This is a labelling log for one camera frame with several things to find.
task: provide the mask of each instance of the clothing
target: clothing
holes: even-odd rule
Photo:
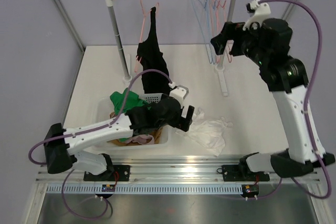
[[[119,92],[114,92],[112,95],[110,95],[110,100],[112,101],[114,105],[114,112],[117,115],[121,109],[122,102],[124,101],[124,97],[126,95],[127,89],[124,90],[124,92],[121,94]],[[141,100],[139,96],[130,91],[126,100],[125,107],[122,111],[122,113],[125,113],[126,111],[134,108],[134,107],[142,107],[144,105],[147,105],[148,103],[144,100]]]
[[[156,20],[155,20],[156,7],[151,9],[151,27],[147,40],[139,43],[138,57],[143,70],[157,69],[169,76],[166,62],[163,59],[163,53],[160,52],[158,37],[156,35]],[[169,81],[160,73],[150,72],[142,76],[142,85],[145,94],[150,93],[170,93]]]

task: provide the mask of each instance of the black cloth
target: black cloth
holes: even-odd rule
[[[141,58],[141,65],[143,70],[157,69],[169,76],[166,62],[163,59],[163,53],[160,52],[158,37],[156,35],[156,20],[155,20],[156,8],[153,7],[151,11],[151,28],[147,40],[139,43],[138,46],[138,59]],[[160,73],[150,72],[142,75],[142,85],[145,94],[150,93],[170,93],[170,87],[168,85],[168,79]]]

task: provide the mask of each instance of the table surface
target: table surface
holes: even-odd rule
[[[131,55],[134,76],[137,46],[125,46]],[[207,59],[204,45],[161,45],[170,77],[177,84],[189,88],[185,106],[202,108],[208,119],[224,117],[233,123],[224,137],[226,146],[221,157],[238,157],[253,152],[271,153],[288,147],[276,103],[259,76],[258,67],[247,57],[225,59],[224,75],[229,96],[222,96],[218,75]],[[80,127],[95,122],[98,102],[114,91],[122,92],[125,85],[116,46],[88,46],[72,94],[64,127]],[[132,88],[143,93],[141,80]],[[116,150],[114,157],[122,158],[215,158],[206,149],[173,134],[166,147],[139,150]]]

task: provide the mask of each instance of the white plastic basket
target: white plastic basket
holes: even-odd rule
[[[148,103],[159,102],[161,100],[161,93],[154,94],[139,94],[139,98],[145,100]],[[114,111],[113,103],[109,97],[101,99],[95,109],[96,120],[94,123],[102,122],[110,118],[111,112]],[[170,126],[165,126],[162,129],[160,141],[157,144],[149,145],[137,145],[137,146],[117,146],[111,142],[100,143],[96,146],[93,146],[94,149],[98,151],[109,151],[109,150],[133,150],[133,149],[144,149],[144,148],[157,148],[164,147],[168,145],[172,135],[173,128]]]

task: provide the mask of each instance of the green cloth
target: green cloth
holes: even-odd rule
[[[112,95],[110,95],[110,99],[114,105],[114,113],[117,115],[121,109],[122,102],[124,101],[124,97],[126,95],[127,89],[124,90],[124,92],[121,94],[119,92],[114,92]],[[122,111],[122,113],[125,113],[127,110],[130,110],[134,107],[141,107],[148,104],[146,101],[141,100],[139,96],[130,91],[126,100],[125,107]],[[119,139],[120,142],[126,141],[128,138],[121,138]]]

